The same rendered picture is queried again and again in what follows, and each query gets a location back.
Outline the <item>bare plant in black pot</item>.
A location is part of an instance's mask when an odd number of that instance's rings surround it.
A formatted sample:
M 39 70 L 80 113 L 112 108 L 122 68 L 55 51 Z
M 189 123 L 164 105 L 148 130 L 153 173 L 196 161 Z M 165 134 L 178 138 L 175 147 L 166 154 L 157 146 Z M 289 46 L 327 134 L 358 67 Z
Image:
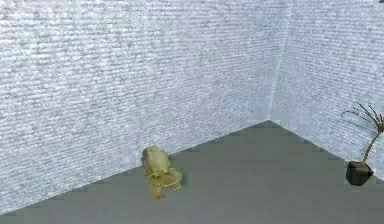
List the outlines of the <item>bare plant in black pot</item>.
M 363 159 L 361 161 L 348 162 L 345 178 L 350 185 L 363 186 L 374 174 L 372 168 L 367 164 L 367 160 L 374 143 L 380 137 L 380 135 L 384 133 L 384 116 L 381 113 L 377 113 L 371 104 L 368 104 L 370 111 L 368 111 L 368 109 L 361 103 L 357 102 L 357 104 L 363 109 L 364 113 L 367 115 L 367 118 L 360 115 L 357 112 L 357 108 L 354 108 L 353 111 L 351 111 L 351 114 L 354 114 L 373 124 L 376 129 L 376 134 L 370 141 L 368 147 L 365 149 Z

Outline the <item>yellow-green round chair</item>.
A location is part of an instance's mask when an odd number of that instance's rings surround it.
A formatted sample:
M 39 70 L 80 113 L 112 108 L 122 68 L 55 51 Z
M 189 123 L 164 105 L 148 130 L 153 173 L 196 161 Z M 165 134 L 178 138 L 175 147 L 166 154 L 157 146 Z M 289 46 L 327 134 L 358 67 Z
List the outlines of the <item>yellow-green round chair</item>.
M 164 187 L 172 187 L 174 191 L 183 188 L 182 173 L 172 165 L 168 154 L 160 147 L 146 147 L 142 151 L 141 163 L 154 199 L 164 197 Z

